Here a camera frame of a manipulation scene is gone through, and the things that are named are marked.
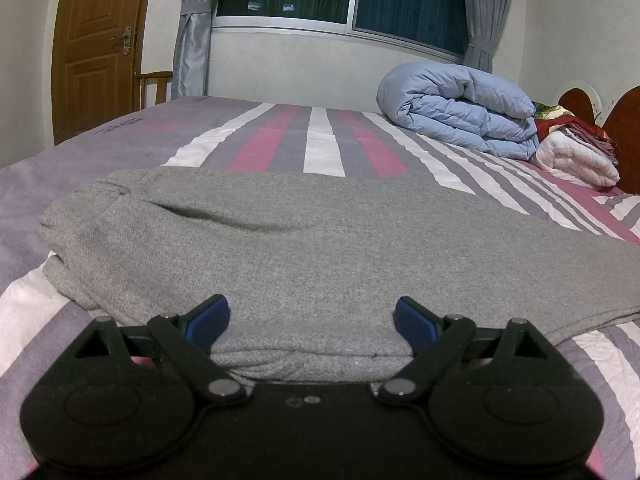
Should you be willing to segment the grey knit pants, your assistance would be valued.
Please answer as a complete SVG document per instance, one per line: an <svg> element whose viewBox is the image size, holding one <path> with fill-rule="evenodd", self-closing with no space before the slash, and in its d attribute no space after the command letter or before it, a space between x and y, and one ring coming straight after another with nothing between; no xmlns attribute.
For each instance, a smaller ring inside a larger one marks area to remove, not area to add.
<svg viewBox="0 0 640 480"><path fill-rule="evenodd" d="M554 344L639 312L639 249L418 177L119 171L41 216L49 282L126 325L216 294L205 348L246 379L374 382L410 359L408 296L486 327L526 318Z"/></svg>

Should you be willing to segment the striped pink grey bedsheet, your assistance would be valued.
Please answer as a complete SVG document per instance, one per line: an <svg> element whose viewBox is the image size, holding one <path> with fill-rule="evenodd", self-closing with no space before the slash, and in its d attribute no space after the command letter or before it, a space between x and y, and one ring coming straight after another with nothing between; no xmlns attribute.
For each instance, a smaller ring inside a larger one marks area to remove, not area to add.
<svg viewBox="0 0 640 480"><path fill-rule="evenodd" d="M20 406L89 318L43 276L48 250L38 233L40 214L81 183L160 165L333 177L411 174L564 228L639 240L634 194L598 192L526 162L419 136L375 113L184 98L114 119L1 171L3 478L32 470Z"/></svg>

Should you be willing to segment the folded white pink blanket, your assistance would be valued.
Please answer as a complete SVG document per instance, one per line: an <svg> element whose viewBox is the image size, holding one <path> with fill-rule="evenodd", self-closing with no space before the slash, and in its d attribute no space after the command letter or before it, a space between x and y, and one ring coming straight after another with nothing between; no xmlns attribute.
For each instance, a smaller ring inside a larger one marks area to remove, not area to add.
<svg viewBox="0 0 640 480"><path fill-rule="evenodd" d="M612 188L620 180L608 156L590 148L564 127L552 131L539 143L533 163L553 177L588 188Z"/></svg>

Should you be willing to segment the folded light blue duvet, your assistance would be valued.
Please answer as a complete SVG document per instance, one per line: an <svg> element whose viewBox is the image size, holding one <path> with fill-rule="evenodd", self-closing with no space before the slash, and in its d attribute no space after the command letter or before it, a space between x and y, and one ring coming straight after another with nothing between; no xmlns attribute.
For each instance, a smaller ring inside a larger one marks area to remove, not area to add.
<svg viewBox="0 0 640 480"><path fill-rule="evenodd" d="M517 84L464 65L401 64L378 85L378 108L398 127L497 157L531 159L535 107Z"/></svg>

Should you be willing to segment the red folded cloth stack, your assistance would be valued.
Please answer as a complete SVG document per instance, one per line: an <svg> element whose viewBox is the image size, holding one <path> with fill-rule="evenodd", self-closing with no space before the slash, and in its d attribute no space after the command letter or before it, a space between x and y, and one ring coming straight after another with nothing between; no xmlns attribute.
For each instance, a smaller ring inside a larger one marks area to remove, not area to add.
<svg viewBox="0 0 640 480"><path fill-rule="evenodd" d="M539 143L552 131L564 127L573 133L578 140L586 142L590 148L596 148L608 156L615 165L618 164L616 157L618 147L600 126L586 122L561 105L535 102L535 106L535 122Z"/></svg>

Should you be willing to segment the wooden chair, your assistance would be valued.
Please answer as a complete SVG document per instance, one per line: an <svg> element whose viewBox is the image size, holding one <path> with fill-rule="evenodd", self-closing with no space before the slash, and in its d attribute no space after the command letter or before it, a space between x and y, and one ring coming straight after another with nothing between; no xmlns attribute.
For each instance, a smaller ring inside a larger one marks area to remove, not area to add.
<svg viewBox="0 0 640 480"><path fill-rule="evenodd" d="M157 70L137 75L136 95L134 96L137 110L144 110L149 105L165 103L171 81L172 73L170 70Z"/></svg>

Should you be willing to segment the red wooden headboard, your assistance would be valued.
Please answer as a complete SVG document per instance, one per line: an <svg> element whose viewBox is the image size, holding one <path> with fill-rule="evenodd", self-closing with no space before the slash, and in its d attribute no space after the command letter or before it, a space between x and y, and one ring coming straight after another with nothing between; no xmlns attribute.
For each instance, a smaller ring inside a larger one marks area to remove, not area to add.
<svg viewBox="0 0 640 480"><path fill-rule="evenodd" d="M620 149L617 154L620 182L618 187L627 193L639 193L639 87L628 90L606 116L604 105L590 84L570 81L560 91L559 103L579 118L597 124Z"/></svg>

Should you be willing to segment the brown wooden door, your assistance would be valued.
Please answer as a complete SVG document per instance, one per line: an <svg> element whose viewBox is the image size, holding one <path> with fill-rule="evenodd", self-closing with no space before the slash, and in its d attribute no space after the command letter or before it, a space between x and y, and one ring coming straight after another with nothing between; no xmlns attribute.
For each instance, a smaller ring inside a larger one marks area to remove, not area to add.
<svg viewBox="0 0 640 480"><path fill-rule="evenodd" d="M51 64L53 141L134 111L149 0L58 0Z"/></svg>

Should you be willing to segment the grey right curtain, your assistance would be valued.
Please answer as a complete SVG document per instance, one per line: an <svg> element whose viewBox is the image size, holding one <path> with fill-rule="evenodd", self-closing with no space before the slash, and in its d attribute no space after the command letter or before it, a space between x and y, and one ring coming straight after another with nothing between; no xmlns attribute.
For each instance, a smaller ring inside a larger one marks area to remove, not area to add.
<svg viewBox="0 0 640 480"><path fill-rule="evenodd" d="M491 73L512 0L464 0L469 42L466 66Z"/></svg>

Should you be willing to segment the grey curtain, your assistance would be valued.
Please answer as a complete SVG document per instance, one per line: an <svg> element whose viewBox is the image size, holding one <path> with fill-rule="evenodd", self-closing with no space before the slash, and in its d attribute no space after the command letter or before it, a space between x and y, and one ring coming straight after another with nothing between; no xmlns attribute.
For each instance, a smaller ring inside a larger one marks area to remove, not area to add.
<svg viewBox="0 0 640 480"><path fill-rule="evenodd" d="M181 0L172 59L171 99L205 96L216 0Z"/></svg>
<svg viewBox="0 0 640 480"><path fill-rule="evenodd" d="M512 0L464 0L469 42L466 66L491 73Z"/></svg>

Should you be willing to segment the grey left curtain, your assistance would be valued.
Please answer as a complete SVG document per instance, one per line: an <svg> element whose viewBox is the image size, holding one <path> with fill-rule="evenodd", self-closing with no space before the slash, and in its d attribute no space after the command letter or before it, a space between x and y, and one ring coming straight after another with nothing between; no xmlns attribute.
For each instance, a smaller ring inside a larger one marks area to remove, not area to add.
<svg viewBox="0 0 640 480"><path fill-rule="evenodd" d="M172 59L171 99L205 96L216 0L181 0Z"/></svg>

